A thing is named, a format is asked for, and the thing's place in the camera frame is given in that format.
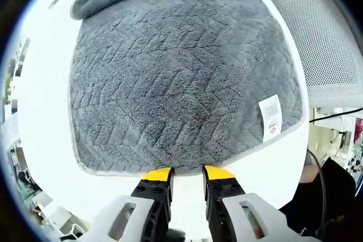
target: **gray towel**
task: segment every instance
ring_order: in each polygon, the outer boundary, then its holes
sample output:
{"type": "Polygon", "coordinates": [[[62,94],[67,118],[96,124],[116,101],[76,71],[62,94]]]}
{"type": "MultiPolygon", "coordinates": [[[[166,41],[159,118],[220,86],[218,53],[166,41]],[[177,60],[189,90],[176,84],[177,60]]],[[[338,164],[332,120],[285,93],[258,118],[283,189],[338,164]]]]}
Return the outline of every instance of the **gray towel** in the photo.
{"type": "Polygon", "coordinates": [[[216,165],[302,116],[293,61],[261,0],[76,0],[70,74],[77,157],[97,173],[216,165]]]}

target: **black fabric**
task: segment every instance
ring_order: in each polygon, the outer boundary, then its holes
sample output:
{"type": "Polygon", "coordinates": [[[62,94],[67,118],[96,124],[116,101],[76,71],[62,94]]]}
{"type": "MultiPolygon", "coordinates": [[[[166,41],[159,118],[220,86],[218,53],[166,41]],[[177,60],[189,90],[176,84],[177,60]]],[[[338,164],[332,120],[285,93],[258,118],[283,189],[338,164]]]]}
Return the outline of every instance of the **black fabric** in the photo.
{"type": "MultiPolygon", "coordinates": [[[[327,221],[351,211],[356,184],[353,177],[332,159],[322,167],[327,195],[327,221]]],[[[288,226],[304,236],[320,227],[322,220],[322,183],[319,174],[313,182],[299,184],[294,198],[280,209],[288,226]]]]}
{"type": "Polygon", "coordinates": [[[352,209],[343,217],[328,222],[324,242],[363,241],[363,195],[354,198],[352,209]]]}

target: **black cable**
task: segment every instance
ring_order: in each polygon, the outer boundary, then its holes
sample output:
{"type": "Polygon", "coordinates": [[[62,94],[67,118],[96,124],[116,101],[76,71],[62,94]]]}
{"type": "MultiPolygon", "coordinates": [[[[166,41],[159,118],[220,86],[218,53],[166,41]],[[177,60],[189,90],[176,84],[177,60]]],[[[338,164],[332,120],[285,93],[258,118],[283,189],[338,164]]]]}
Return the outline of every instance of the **black cable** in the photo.
{"type": "Polygon", "coordinates": [[[333,117],[337,117],[337,116],[343,116],[345,114],[356,113],[356,112],[360,112],[361,110],[363,110],[363,108],[355,109],[355,110],[344,112],[344,113],[335,113],[335,114],[332,114],[330,116],[324,116],[324,117],[320,117],[320,118],[317,118],[317,119],[310,120],[309,123],[324,120],[324,119],[328,119],[328,118],[333,118],[333,117]]]}
{"type": "Polygon", "coordinates": [[[324,228],[325,228],[326,216],[327,216],[327,195],[326,195],[326,189],[325,189],[325,180],[324,180],[323,171],[322,171],[322,168],[320,166],[318,159],[309,149],[307,150],[307,152],[314,158],[314,161],[315,161],[316,165],[318,166],[320,180],[322,182],[322,192],[323,192],[322,222],[317,231],[317,237],[322,238],[322,237],[324,237],[324,228]]]}

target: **white surface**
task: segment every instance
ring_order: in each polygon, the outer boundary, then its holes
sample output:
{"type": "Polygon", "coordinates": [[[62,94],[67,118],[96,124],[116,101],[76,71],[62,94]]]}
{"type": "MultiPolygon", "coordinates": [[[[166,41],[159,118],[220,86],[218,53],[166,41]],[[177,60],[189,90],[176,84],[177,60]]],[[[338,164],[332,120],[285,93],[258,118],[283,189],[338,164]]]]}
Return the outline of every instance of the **white surface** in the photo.
{"type": "Polygon", "coordinates": [[[318,114],[337,114],[337,113],[342,113],[343,112],[343,108],[317,108],[316,109],[318,114]]]}
{"type": "Polygon", "coordinates": [[[57,205],[54,201],[46,206],[39,204],[38,207],[49,223],[57,230],[60,230],[71,217],[71,214],[68,211],[57,205]]]}
{"type": "MultiPolygon", "coordinates": [[[[326,115],[319,114],[316,109],[314,110],[314,119],[325,117],[326,115]]],[[[335,129],[338,131],[355,131],[356,118],[352,116],[337,116],[320,121],[314,122],[315,126],[335,129]]]]}
{"type": "Polygon", "coordinates": [[[5,112],[5,121],[6,121],[12,116],[10,104],[4,105],[4,112],[5,112]]]}
{"type": "MultiPolygon", "coordinates": [[[[353,110],[357,110],[358,108],[343,108],[342,112],[349,112],[353,110]]],[[[353,116],[355,118],[363,119],[363,110],[356,112],[356,113],[350,113],[348,116],[353,116]]]]}
{"type": "Polygon", "coordinates": [[[14,153],[11,153],[11,160],[12,160],[12,165],[19,164],[18,158],[16,157],[16,155],[14,153]]]}
{"type": "Polygon", "coordinates": [[[16,100],[19,96],[19,83],[20,83],[20,77],[14,76],[10,82],[10,100],[16,100]]]}
{"type": "MultiPolygon", "coordinates": [[[[81,22],[69,17],[72,1],[61,0],[50,13],[44,13],[37,36],[31,37],[22,72],[19,127],[33,179],[59,205],[91,222],[105,205],[121,194],[130,194],[140,177],[93,176],[83,172],[75,161],[68,77],[81,22]]],[[[271,2],[269,5],[276,13],[271,2]]],[[[292,41],[286,25],[282,28],[292,41]]],[[[296,59],[305,107],[301,126],[264,143],[263,149],[225,165],[247,193],[258,194],[276,208],[285,205],[294,195],[308,136],[305,77],[294,44],[290,49],[296,59]]],[[[170,227],[185,231],[190,239],[209,237],[202,175],[176,176],[173,196],[170,227]]]]}
{"type": "Polygon", "coordinates": [[[86,233],[86,231],[80,225],[73,223],[72,229],[70,229],[69,233],[72,234],[74,237],[77,237],[75,232],[79,231],[81,233],[86,233]]]}
{"type": "Polygon", "coordinates": [[[2,149],[8,151],[19,140],[18,113],[12,114],[4,124],[1,125],[2,149]]]}
{"type": "Polygon", "coordinates": [[[348,168],[348,162],[351,160],[352,156],[353,156],[353,152],[354,152],[354,133],[356,131],[356,119],[354,118],[354,125],[351,128],[351,138],[349,140],[349,147],[348,147],[348,155],[347,155],[347,159],[345,160],[345,164],[344,164],[344,169],[348,168]]]}
{"type": "Polygon", "coordinates": [[[42,206],[46,206],[48,204],[50,204],[53,200],[45,193],[45,192],[40,192],[38,193],[35,197],[33,197],[32,202],[35,206],[38,205],[42,205],[42,206]]]}

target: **textured fleece towel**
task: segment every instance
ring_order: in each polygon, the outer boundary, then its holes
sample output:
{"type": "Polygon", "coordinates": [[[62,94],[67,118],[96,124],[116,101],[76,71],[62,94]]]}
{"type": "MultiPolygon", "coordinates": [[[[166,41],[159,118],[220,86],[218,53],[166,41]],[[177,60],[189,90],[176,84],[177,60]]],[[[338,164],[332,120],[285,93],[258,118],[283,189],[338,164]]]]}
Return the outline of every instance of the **textured fleece towel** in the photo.
{"type": "Polygon", "coordinates": [[[302,116],[293,61],[261,0],[76,0],[70,74],[77,156],[96,173],[216,165],[302,116]]]}

